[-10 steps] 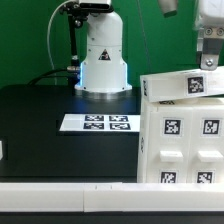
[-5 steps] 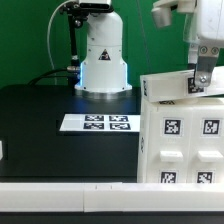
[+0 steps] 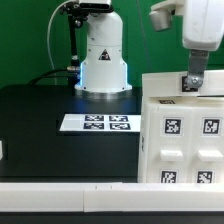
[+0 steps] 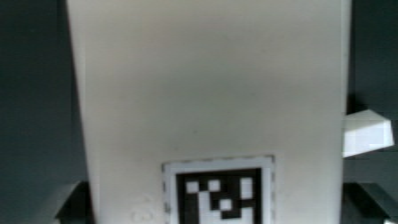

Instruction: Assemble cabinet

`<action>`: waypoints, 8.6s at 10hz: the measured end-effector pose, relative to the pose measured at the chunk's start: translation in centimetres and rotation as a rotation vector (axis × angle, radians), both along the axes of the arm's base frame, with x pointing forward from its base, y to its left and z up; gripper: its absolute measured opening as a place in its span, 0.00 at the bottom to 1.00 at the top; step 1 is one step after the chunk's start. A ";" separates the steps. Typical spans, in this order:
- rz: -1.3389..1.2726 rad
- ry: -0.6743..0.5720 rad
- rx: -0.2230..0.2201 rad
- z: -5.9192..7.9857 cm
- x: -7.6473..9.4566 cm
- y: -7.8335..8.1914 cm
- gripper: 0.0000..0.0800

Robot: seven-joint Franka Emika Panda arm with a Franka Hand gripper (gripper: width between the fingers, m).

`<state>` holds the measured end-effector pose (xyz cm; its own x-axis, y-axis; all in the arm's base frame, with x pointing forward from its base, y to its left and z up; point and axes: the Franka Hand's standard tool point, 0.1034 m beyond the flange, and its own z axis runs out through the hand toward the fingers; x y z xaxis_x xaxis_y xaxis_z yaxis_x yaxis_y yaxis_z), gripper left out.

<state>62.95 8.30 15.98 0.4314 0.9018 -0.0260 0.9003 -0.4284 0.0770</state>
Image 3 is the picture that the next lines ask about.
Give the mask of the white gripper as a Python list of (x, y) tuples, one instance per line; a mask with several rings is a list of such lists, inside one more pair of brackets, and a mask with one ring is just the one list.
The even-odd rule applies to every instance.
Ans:
[(224, 36), (224, 0), (185, 0), (183, 46), (191, 49), (186, 83), (200, 88), (209, 59), (208, 51), (216, 51)]

